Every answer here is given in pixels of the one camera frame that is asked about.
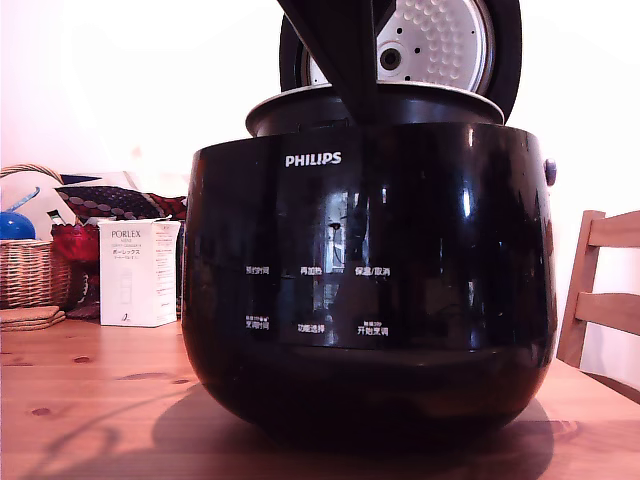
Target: glossy black surface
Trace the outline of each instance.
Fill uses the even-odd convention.
[[[500,109],[462,90],[410,83],[378,84],[378,127],[411,123],[504,123]],[[287,92],[255,107],[246,126],[253,136],[282,135],[354,126],[342,99],[330,86]]]
[[[342,161],[285,166],[314,152]],[[217,145],[194,160],[188,205],[189,358],[220,403],[278,438],[459,444],[515,418],[544,379],[553,244],[526,132],[424,124]]]

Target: basket handle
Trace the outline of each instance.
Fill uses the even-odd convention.
[[[18,165],[11,165],[10,167],[4,167],[0,170],[0,178],[4,178],[6,176],[11,175],[12,173],[19,172],[40,172],[45,175],[50,176],[51,178],[57,180],[60,185],[64,185],[64,180],[58,172],[55,170],[51,170],[48,167],[43,167],[42,165],[36,165],[34,163],[20,163]]]

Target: white box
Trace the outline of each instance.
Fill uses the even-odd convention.
[[[180,222],[99,222],[100,324],[157,327],[176,321]]]

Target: perforated metal plate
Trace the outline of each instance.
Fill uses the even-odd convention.
[[[380,81],[425,82],[483,94],[495,40],[482,0],[398,0],[378,35],[377,50]],[[302,78],[306,85],[327,83],[308,54]]]

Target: chair backrest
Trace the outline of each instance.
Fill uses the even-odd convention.
[[[576,368],[588,322],[640,335],[640,295],[592,293],[600,247],[640,248],[640,211],[605,217],[584,212],[573,262],[557,357]]]

